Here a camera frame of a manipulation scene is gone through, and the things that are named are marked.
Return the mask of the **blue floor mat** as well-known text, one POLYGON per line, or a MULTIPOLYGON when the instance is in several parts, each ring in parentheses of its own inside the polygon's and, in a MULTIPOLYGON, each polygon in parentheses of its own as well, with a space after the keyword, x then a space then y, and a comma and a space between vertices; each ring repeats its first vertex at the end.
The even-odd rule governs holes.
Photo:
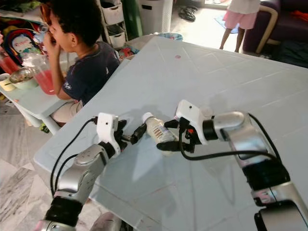
MULTIPOLYGON (((226 29, 225 26, 225 20, 224 20, 224 15, 218 15, 216 17, 214 17, 214 20, 224 29, 226 29)), ((239 24, 236 24, 233 29, 231 30, 231 34, 237 34, 238 33, 238 28, 239 28, 239 24)))

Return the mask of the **black sandals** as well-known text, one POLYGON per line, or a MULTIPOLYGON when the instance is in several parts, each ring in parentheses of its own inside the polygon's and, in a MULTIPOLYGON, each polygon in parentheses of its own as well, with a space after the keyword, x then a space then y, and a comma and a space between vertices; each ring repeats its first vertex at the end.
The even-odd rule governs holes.
POLYGON ((187 20, 188 22, 194 22, 196 20, 196 17, 194 15, 196 11, 198 11, 198 8, 194 6, 182 7, 179 10, 178 16, 184 20, 187 20))

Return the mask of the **white bin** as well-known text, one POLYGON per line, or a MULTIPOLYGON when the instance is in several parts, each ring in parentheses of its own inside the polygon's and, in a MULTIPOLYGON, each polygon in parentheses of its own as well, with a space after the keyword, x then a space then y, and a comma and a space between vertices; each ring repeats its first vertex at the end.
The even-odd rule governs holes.
POLYGON ((174 0, 139 0, 143 35, 171 31, 173 2, 174 0))

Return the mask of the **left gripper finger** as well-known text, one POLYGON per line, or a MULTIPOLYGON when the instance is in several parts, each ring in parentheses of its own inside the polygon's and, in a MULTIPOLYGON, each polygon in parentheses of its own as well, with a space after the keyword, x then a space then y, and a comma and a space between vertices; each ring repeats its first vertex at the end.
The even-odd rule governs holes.
POLYGON ((129 136, 129 141, 131 144, 136 144, 141 140, 143 135, 147 132, 147 125, 142 123, 134 132, 129 136))

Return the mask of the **cream cup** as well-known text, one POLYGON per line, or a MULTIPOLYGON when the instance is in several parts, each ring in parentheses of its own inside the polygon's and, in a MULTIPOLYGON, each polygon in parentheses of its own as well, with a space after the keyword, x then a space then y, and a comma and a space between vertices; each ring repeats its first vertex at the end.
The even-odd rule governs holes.
POLYGON ((5 91, 15 90, 16 87, 10 80, 11 74, 3 73, 0 75, 0 87, 5 91))

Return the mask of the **white plastic drawer unit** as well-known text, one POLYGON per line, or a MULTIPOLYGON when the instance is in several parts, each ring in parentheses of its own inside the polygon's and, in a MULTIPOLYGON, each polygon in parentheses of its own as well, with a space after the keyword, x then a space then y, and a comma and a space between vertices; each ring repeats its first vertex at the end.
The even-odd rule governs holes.
POLYGON ((98 0, 102 15, 102 37, 112 48, 120 49, 126 43, 126 25, 121 0, 98 0))

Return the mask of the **green bowl with food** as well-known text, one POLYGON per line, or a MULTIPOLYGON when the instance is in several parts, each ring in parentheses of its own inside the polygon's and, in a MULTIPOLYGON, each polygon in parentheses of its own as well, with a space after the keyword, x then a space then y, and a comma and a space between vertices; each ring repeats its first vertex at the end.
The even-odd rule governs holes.
POLYGON ((19 90, 30 90, 39 86, 35 80, 36 71, 32 67, 23 67, 9 76, 9 81, 19 90))

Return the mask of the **cartoon print school bag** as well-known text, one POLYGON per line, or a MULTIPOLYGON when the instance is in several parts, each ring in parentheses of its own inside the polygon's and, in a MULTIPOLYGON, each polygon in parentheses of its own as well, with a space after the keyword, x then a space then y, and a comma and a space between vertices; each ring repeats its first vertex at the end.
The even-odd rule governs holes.
POLYGON ((25 53, 44 54, 36 34, 32 29, 13 29, 3 36, 2 47, 16 64, 21 65, 25 53))

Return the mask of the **red drink container pink lid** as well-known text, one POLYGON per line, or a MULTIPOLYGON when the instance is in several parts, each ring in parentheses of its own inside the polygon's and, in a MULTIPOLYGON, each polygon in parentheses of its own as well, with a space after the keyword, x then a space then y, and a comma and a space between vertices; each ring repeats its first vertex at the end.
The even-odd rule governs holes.
POLYGON ((7 74, 12 74, 22 68, 19 64, 14 62, 2 46, 0 46, 0 66, 7 74))

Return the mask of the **child in pink skirt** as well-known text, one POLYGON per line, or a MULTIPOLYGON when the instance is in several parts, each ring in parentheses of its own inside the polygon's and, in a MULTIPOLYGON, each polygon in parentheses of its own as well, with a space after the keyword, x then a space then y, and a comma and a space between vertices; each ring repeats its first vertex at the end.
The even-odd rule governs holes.
POLYGON ((234 51, 239 52, 245 32, 253 29, 255 26, 259 7, 260 0, 231 0, 223 18, 225 32, 222 36, 219 49, 224 49, 229 34, 238 25, 237 44, 234 51))

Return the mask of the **small light blue table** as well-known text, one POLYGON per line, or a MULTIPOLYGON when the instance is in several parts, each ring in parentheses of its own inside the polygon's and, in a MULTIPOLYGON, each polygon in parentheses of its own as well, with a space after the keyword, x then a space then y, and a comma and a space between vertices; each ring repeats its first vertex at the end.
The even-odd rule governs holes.
POLYGON ((57 98, 55 95, 45 94, 40 87, 12 91, 0 89, 0 92, 13 102, 29 125, 34 128, 45 125, 51 134, 59 131, 60 126, 52 119, 51 115, 66 101, 57 98))

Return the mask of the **white cap drink bottle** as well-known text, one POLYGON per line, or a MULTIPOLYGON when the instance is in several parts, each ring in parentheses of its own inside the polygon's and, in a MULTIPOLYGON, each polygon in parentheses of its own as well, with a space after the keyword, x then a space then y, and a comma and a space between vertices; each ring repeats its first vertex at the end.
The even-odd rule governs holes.
POLYGON ((155 117, 152 113, 147 112, 141 118, 146 125, 146 132, 156 144, 166 141, 178 141, 176 134, 165 127, 165 122, 155 117))

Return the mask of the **green cylinder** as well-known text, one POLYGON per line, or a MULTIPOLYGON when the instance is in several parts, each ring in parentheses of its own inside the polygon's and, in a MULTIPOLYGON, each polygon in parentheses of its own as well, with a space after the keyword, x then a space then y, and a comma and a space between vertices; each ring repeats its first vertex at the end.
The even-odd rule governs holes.
POLYGON ((121 0, 123 16, 126 25, 126 37, 128 40, 136 39, 143 35, 139 0, 121 0))

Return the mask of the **grey robot left leg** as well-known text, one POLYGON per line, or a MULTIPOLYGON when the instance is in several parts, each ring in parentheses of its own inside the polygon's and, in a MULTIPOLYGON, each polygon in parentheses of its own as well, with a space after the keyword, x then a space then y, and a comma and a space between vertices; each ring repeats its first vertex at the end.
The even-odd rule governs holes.
POLYGON ((133 228, 114 213, 108 212, 96 219, 90 231, 133 231, 133 228))

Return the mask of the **boy in navy shirt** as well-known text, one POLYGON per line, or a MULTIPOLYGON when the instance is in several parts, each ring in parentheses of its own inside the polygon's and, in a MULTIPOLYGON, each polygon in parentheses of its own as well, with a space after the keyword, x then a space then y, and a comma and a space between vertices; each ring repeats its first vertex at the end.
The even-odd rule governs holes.
POLYGON ((97 94, 119 67, 112 46, 99 41, 103 25, 96 0, 50 0, 44 37, 56 97, 65 104, 52 119, 64 125, 97 94))

